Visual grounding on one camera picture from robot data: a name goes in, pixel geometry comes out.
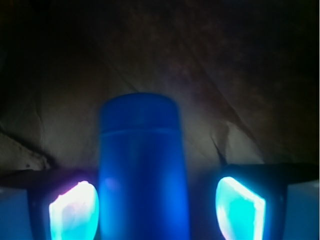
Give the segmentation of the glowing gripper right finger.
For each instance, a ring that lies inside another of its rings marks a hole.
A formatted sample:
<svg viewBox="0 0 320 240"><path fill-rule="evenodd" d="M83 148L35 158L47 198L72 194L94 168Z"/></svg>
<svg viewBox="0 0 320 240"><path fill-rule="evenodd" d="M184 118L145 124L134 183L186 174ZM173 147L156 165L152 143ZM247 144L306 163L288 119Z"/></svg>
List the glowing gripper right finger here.
<svg viewBox="0 0 320 240"><path fill-rule="evenodd" d="M226 240L318 240L320 167L230 164L219 176L215 211Z"/></svg>

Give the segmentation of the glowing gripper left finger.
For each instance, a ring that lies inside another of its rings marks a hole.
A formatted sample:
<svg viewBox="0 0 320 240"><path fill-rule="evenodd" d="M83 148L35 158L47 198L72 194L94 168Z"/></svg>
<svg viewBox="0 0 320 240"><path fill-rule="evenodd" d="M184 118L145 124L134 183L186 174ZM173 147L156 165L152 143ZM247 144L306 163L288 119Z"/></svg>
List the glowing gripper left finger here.
<svg viewBox="0 0 320 240"><path fill-rule="evenodd" d="M99 197L92 176L78 169L2 170L2 240L93 240Z"/></svg>

